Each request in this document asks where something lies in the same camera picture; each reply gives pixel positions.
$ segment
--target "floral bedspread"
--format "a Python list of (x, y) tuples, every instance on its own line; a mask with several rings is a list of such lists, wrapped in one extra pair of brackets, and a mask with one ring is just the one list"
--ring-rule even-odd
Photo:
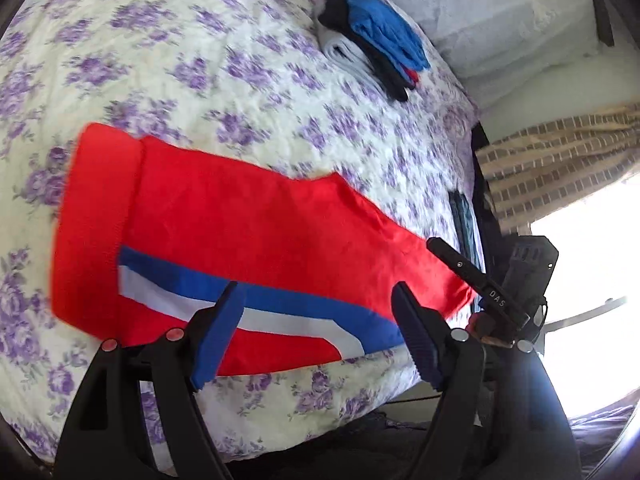
[[(48, 301), (65, 174), (88, 122), (289, 176), (338, 171), (411, 231), (457, 245), (447, 190), (472, 192), (473, 106), (426, 39), (433, 68), (405, 104), (329, 65), (312, 30), (317, 1), (26, 0), (14, 17), (0, 41), (0, 411), (43, 459), (98, 345)], [(230, 460), (294, 446), (416, 381), (401, 346), (217, 378), (197, 400)], [(153, 391), (142, 391), (168, 468)]]

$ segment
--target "bed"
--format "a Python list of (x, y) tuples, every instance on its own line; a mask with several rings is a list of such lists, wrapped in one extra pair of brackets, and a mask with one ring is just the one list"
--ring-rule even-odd
[[(392, 1), (422, 27), (482, 110), (545, 68), (598, 52), (594, 0)], [(604, 2), (596, 3), (606, 30)]]
[[(0, 413), (46, 462), (99, 343), (56, 320), (48, 300), (56, 215), (87, 123), (290, 177), (337, 171), (400, 225), (458, 246), (448, 192), (471, 200), (477, 109), (426, 38), (431, 70), (405, 104), (332, 68), (312, 30), (317, 1), (25, 0), (13, 17), (0, 41)], [(399, 346), (217, 378), (197, 402), (234, 460), (323, 434), (417, 381)], [(169, 470), (149, 384), (142, 397)]]

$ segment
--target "white stripe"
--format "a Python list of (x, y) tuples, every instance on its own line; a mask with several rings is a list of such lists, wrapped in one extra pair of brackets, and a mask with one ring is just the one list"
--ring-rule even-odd
[[(197, 310), (215, 304), (211, 301), (185, 298), (164, 290), (127, 266), (118, 266), (118, 275), (122, 296), (176, 319), (188, 321)], [(250, 332), (325, 339), (340, 352), (343, 359), (364, 355), (360, 340), (332, 319), (291, 316), (245, 307), (238, 328)]]
[(190, 320), (197, 310), (215, 304), (213, 301), (185, 298), (164, 290), (127, 266), (118, 266), (118, 277), (121, 296), (183, 321)]
[(238, 327), (252, 332), (325, 339), (335, 346), (343, 359), (364, 355), (360, 340), (333, 319), (291, 316), (245, 307)]

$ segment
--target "blue cloth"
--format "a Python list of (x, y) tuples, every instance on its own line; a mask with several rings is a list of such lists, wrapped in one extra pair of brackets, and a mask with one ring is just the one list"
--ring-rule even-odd
[(382, 0), (347, 0), (351, 29), (383, 52), (411, 82), (403, 66), (417, 72), (429, 68), (422, 41), (409, 24)]

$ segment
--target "silver screw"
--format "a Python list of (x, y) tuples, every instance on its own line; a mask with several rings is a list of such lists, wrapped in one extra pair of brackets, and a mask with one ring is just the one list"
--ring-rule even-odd
[(118, 342), (115, 339), (107, 339), (103, 341), (100, 348), (103, 352), (113, 352), (118, 347)]
[(184, 337), (184, 330), (181, 328), (172, 328), (164, 335), (169, 341), (180, 341)]
[(469, 332), (467, 332), (464, 328), (454, 328), (451, 331), (451, 338), (453, 339), (453, 341), (463, 343), (469, 339)]
[(533, 343), (531, 341), (527, 341), (526, 339), (521, 339), (518, 341), (518, 350), (525, 354), (530, 354), (533, 352)]

